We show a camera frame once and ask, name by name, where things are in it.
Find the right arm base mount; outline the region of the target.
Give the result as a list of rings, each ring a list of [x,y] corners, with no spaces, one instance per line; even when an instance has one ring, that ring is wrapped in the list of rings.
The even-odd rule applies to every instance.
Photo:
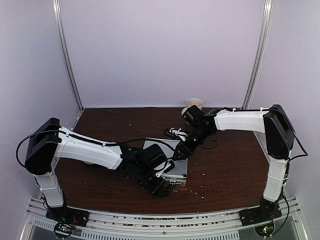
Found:
[[[271,211],[267,208],[262,208],[261,206],[246,208],[239,212],[240,221],[243,227],[268,222],[281,216],[282,212],[279,208]]]

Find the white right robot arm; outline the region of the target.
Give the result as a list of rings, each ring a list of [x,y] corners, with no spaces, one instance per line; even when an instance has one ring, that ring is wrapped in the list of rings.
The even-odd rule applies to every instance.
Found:
[[[214,108],[203,112],[196,105],[188,107],[182,117],[193,128],[192,132],[175,147],[173,160],[184,160],[194,154],[209,136],[217,131],[249,131],[265,135],[269,169],[263,199],[266,201],[256,210],[259,220],[268,220],[275,212],[276,203],[289,176],[291,156],[295,142],[299,142],[296,131],[286,112],[279,104],[270,108],[237,109]]]

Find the aluminium poker case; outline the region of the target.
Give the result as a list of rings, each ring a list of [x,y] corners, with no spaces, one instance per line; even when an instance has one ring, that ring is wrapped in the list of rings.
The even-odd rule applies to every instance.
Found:
[[[143,149],[150,147],[152,144],[158,144],[167,158],[170,158],[179,143],[179,140],[155,138],[161,142],[145,140]],[[161,177],[173,185],[185,186],[188,177],[188,159],[174,161],[174,168],[168,172],[160,171]]]

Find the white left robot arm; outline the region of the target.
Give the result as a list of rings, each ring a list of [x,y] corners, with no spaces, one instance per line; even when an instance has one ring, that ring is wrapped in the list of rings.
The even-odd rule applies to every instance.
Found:
[[[31,173],[44,194],[46,204],[61,222],[72,218],[72,211],[65,205],[65,195],[55,174],[53,159],[72,159],[121,170],[156,197],[169,194],[170,183],[162,177],[167,169],[174,167],[162,146],[169,144],[150,139],[152,145],[143,149],[125,142],[106,142],[87,137],[60,125],[58,118],[48,119],[34,133],[23,138],[18,147],[28,142],[26,157],[18,163]]]

